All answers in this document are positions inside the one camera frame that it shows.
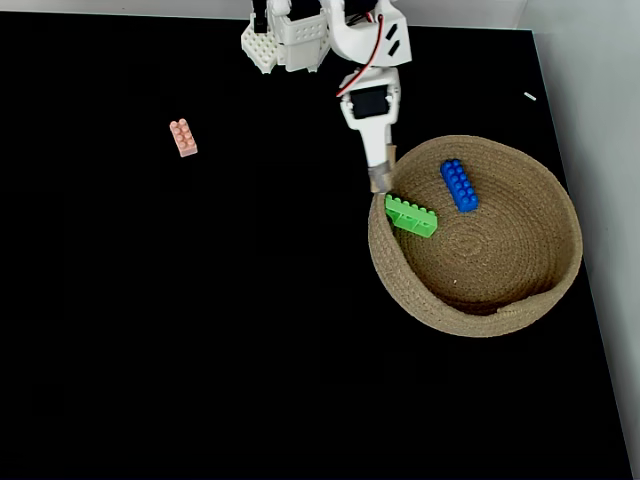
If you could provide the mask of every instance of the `pink lego brick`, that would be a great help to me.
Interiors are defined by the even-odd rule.
[[[178,145],[181,157],[198,153],[198,146],[184,118],[178,122],[171,122],[169,127],[171,128],[171,133],[173,133],[173,139],[176,141],[176,145]]]

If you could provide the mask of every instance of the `small white object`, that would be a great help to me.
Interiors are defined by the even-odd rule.
[[[278,43],[271,31],[271,25],[267,27],[267,33],[258,35],[253,30],[253,20],[256,14],[251,14],[249,25],[242,32],[242,50],[253,60],[253,63],[262,73],[271,73],[278,61]]]

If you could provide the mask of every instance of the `black table surface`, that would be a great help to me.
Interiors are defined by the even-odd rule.
[[[30,192],[16,218],[50,241],[29,264],[42,302],[65,300],[31,344],[53,385],[34,398],[62,400],[33,407],[14,474],[630,477],[584,267],[510,335],[413,319],[371,263],[366,160],[335,99],[354,64],[262,75],[246,25],[0,14],[3,187]],[[398,158],[478,135],[565,184],[531,32],[410,35]],[[42,268],[61,248],[64,283]]]

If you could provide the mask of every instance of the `blue lego brick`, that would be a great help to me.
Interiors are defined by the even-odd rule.
[[[466,213],[478,208],[478,196],[464,173],[460,160],[447,160],[440,167],[440,173],[459,212]]]

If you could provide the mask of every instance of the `robotic arm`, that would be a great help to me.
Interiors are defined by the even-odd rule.
[[[263,73],[276,64],[287,71],[317,71],[329,47],[363,65],[345,77],[336,96],[347,125],[362,136],[371,191],[389,191],[395,163],[391,125],[400,106],[394,67],[411,61],[406,18],[391,0],[253,0],[253,5],[242,48]]]

